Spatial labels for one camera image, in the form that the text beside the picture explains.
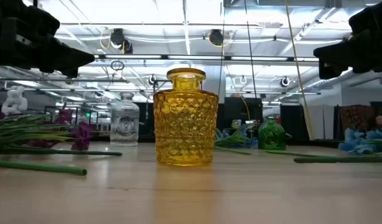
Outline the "yellow glass vase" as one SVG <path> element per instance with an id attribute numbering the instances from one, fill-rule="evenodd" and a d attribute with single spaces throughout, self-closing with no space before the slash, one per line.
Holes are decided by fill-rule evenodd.
<path id="1" fill-rule="evenodd" d="M 196 68 L 167 72 L 172 89 L 153 96 L 156 159 L 172 166 L 211 164 L 218 95 L 201 89 L 206 73 Z"/>

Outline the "black partition panel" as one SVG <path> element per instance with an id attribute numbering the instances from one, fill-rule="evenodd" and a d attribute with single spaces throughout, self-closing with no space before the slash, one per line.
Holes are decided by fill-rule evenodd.
<path id="1" fill-rule="evenodd" d="M 231 128 L 233 120 L 255 120 L 263 122 L 263 103 L 260 98 L 226 97 L 218 104 L 217 128 L 222 131 Z"/>
<path id="2" fill-rule="evenodd" d="M 309 134 L 301 105 L 280 106 L 281 126 L 294 140 L 308 141 Z"/>
<path id="3" fill-rule="evenodd" d="M 154 112 L 152 103 L 136 103 L 139 115 L 139 142 L 154 141 Z"/>

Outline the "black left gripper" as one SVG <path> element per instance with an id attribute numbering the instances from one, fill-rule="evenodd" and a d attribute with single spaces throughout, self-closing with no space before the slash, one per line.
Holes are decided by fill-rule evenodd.
<path id="1" fill-rule="evenodd" d="M 54 35 L 60 22 L 22 0 L 0 0 L 0 65 L 60 70 L 68 78 L 78 68 L 95 60 L 93 54 L 58 41 Z"/>

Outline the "clear glass vase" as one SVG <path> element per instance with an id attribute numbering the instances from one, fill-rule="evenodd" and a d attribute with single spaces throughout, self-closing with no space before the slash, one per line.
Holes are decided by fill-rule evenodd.
<path id="1" fill-rule="evenodd" d="M 133 93 L 123 92 L 120 96 L 121 101 L 111 106 L 110 144 L 137 146 L 140 109 L 133 103 Z"/>

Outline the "patterned red tapestry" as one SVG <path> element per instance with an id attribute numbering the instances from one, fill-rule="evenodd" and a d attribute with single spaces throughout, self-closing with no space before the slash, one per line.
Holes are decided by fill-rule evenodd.
<path id="1" fill-rule="evenodd" d="M 373 127 L 376 111 L 374 107 L 351 105 L 340 107 L 340 119 L 343 130 L 369 131 Z"/>

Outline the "white partition panel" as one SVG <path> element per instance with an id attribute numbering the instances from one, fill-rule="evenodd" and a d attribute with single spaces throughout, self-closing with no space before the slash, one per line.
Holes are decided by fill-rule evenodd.
<path id="1" fill-rule="evenodd" d="M 309 139 L 312 140 L 332 140 L 334 106 L 312 105 L 303 107 L 305 123 Z"/>

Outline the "green glass vase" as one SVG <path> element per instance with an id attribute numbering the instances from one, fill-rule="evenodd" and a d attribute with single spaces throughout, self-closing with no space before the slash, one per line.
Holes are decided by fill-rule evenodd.
<path id="1" fill-rule="evenodd" d="M 258 130 L 259 148 L 263 150 L 285 151 L 286 133 L 273 117 L 265 119 Z"/>

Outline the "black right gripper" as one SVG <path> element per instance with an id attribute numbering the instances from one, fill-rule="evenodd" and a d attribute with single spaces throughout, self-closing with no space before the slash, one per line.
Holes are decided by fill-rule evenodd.
<path id="1" fill-rule="evenodd" d="M 382 1 L 352 16 L 349 25 L 350 39 L 314 50 L 321 80 L 337 78 L 349 67 L 354 73 L 382 72 Z"/>

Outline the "green grass sprig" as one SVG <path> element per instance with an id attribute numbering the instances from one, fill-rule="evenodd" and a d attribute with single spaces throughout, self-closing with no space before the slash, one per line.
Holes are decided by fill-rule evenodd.
<path id="1" fill-rule="evenodd" d="M 347 128 L 345 140 L 338 145 L 338 148 L 353 155 L 381 154 L 382 128 L 364 133 Z"/>

